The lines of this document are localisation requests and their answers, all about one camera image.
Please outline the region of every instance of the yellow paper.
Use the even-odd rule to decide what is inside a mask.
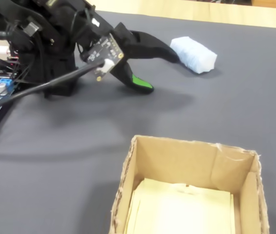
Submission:
[[[231,233],[235,234],[234,196],[231,194]]]
[[[132,195],[125,233],[235,234],[232,201],[228,192],[145,179]]]

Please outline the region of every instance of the white connector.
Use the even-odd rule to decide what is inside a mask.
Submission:
[[[100,71],[105,74],[105,73],[109,72],[114,66],[115,66],[115,63],[112,60],[106,58],[106,59],[104,59],[103,67],[97,68],[97,71]]]

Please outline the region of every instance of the green fingertip pad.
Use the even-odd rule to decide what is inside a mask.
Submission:
[[[150,89],[153,88],[153,86],[150,83],[147,83],[146,81],[136,77],[134,74],[132,74],[132,81],[133,81],[133,83],[135,83],[137,85],[144,86],[144,87],[147,87]]]

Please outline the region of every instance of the electronic component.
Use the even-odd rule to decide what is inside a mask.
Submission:
[[[10,93],[10,92],[13,91],[13,82],[12,82],[11,79],[5,79],[5,78],[0,79],[0,83],[4,83],[5,84],[7,92]]]
[[[90,74],[94,74],[97,81],[101,81],[102,77],[124,57],[124,54],[113,36],[110,34],[108,37],[102,37],[90,51],[82,53],[81,57],[83,60],[86,60],[87,63],[98,59],[108,59],[111,61],[111,66],[108,70],[96,69],[90,72]]]
[[[7,85],[6,83],[0,83],[0,95],[4,96],[7,95],[8,91],[7,91]]]

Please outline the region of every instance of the wooden floor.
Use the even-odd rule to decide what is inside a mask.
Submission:
[[[276,28],[276,8],[189,0],[89,0],[98,10]]]

